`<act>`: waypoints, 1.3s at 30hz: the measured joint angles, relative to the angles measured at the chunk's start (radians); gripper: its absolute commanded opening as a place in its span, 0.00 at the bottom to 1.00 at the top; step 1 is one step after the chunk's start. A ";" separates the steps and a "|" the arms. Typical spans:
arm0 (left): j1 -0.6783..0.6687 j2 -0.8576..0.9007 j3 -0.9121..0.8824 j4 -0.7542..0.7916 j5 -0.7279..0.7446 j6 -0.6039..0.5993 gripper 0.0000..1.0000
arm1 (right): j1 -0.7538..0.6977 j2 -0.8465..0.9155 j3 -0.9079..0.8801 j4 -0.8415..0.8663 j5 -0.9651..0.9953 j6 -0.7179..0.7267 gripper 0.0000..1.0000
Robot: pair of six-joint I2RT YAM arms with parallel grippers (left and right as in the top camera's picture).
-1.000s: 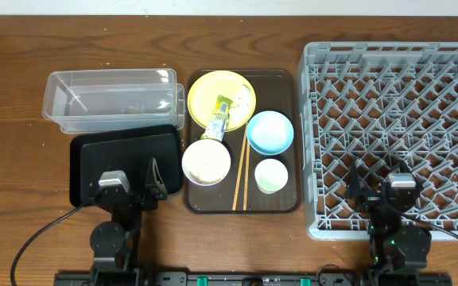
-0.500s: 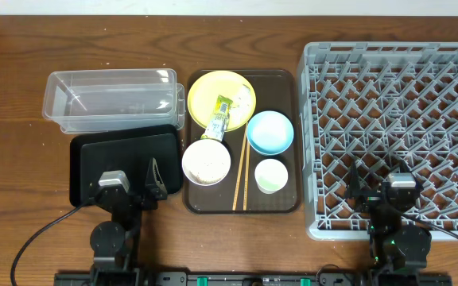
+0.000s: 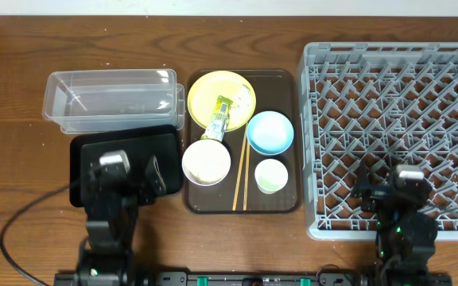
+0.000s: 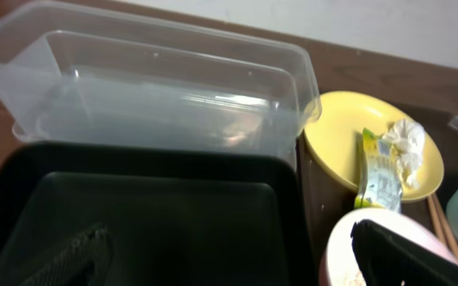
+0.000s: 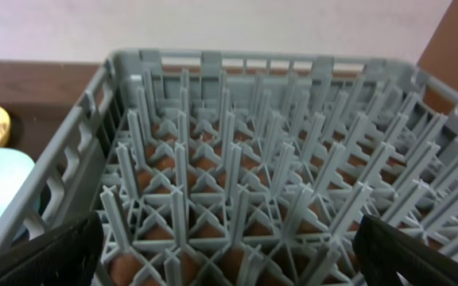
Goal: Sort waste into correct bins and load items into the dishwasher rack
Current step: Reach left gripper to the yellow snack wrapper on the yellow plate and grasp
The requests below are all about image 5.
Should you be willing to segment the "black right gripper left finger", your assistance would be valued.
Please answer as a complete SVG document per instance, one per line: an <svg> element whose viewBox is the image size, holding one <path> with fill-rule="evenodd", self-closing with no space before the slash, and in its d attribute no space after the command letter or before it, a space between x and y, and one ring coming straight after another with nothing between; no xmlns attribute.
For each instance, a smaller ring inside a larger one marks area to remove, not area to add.
<svg viewBox="0 0 458 286"><path fill-rule="evenodd" d="M89 285L103 239L99 215L88 211L0 255L0 285Z"/></svg>

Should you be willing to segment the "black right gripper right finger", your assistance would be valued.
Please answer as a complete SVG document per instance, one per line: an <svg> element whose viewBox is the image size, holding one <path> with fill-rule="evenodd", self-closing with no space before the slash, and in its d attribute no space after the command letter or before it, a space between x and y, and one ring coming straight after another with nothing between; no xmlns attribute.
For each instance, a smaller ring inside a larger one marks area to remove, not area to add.
<svg viewBox="0 0 458 286"><path fill-rule="evenodd" d="M364 215L352 243L369 285L458 286L458 263L379 218Z"/></svg>

